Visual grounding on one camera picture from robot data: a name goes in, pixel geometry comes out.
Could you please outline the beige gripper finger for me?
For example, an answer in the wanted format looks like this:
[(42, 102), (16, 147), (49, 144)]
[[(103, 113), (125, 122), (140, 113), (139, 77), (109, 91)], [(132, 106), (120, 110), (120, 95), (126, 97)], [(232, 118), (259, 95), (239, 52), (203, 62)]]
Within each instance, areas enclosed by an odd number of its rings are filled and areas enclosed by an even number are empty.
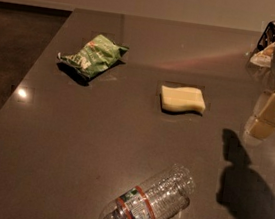
[(247, 124), (245, 124), (245, 131), (247, 134), (251, 135), (251, 137), (263, 140), (275, 132), (275, 127), (251, 116)]

